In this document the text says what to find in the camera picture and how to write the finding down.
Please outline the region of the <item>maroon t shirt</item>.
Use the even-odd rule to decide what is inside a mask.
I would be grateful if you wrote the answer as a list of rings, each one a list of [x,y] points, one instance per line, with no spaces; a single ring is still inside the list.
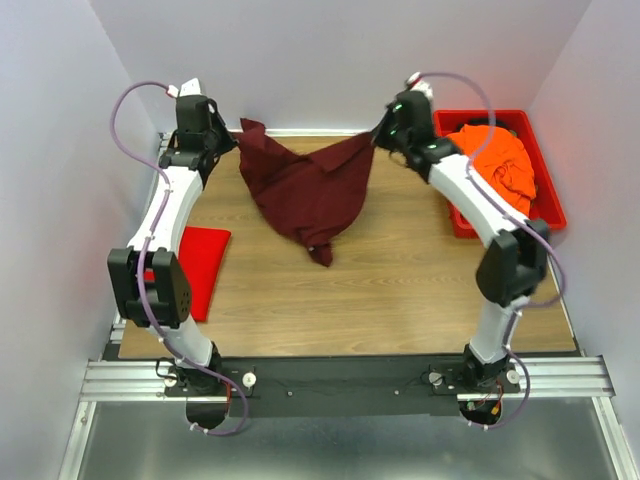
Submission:
[[[261,215],[312,261],[329,267],[332,239],[351,226],[366,199],[372,135],[299,154],[269,137],[263,123],[242,118],[240,124],[239,171]]]

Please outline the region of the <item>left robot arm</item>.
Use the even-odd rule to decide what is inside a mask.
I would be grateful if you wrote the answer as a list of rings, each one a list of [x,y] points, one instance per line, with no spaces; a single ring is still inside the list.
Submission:
[[[178,249],[209,176],[237,141],[215,100],[175,86],[165,91],[175,101],[177,126],[165,153],[148,164],[158,183],[147,213],[128,244],[110,251],[108,271],[120,316],[156,336],[173,356],[178,380],[187,379],[201,395],[219,387],[231,392],[215,343],[193,318],[192,290]]]

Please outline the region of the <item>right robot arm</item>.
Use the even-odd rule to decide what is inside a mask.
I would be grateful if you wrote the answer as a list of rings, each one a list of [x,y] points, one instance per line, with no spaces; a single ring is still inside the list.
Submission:
[[[515,210],[452,140],[437,136],[428,91],[398,93],[374,130],[374,144],[401,154],[409,169],[460,211],[485,248],[475,275],[484,298],[476,333],[461,360],[430,365],[434,393],[485,392],[504,384],[519,317],[546,277],[548,225]]]

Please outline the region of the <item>orange t shirt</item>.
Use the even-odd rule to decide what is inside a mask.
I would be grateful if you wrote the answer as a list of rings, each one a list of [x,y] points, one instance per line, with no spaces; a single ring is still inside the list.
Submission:
[[[484,150],[490,133],[489,125],[464,124],[447,135],[467,155],[475,155],[474,169],[512,207],[529,215],[537,196],[534,170],[523,143],[510,131],[501,127]]]

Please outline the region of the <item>folded red t shirt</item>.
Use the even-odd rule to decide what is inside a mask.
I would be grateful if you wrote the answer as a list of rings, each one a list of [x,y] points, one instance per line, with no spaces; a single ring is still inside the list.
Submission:
[[[177,259],[191,287],[191,317],[206,323],[214,289],[231,232],[188,226],[183,232]]]

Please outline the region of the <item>red plastic bin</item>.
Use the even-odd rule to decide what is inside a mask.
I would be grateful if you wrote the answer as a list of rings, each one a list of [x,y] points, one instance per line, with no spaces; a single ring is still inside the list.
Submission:
[[[542,218],[552,230],[563,230],[567,220],[528,116],[524,111],[514,109],[499,109],[495,115],[497,127],[510,130],[523,143],[531,160],[537,196],[529,218]],[[447,136],[464,124],[488,125],[488,114],[484,110],[438,110],[434,120],[437,133]]]

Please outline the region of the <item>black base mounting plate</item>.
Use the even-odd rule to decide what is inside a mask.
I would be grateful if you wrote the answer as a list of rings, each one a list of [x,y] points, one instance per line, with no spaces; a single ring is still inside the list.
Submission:
[[[507,359],[479,367],[466,355],[226,358],[222,381],[170,364],[168,397],[186,398],[201,425],[235,418],[471,415],[493,424],[503,395],[520,392]]]

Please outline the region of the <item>aluminium frame rail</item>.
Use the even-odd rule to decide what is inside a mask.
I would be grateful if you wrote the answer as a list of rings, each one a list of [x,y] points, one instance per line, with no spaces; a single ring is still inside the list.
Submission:
[[[524,360],[530,375],[532,399],[613,397],[615,389],[600,357],[529,357]],[[80,391],[82,402],[180,401],[192,395],[168,394],[159,374],[168,364],[153,361],[91,361]]]

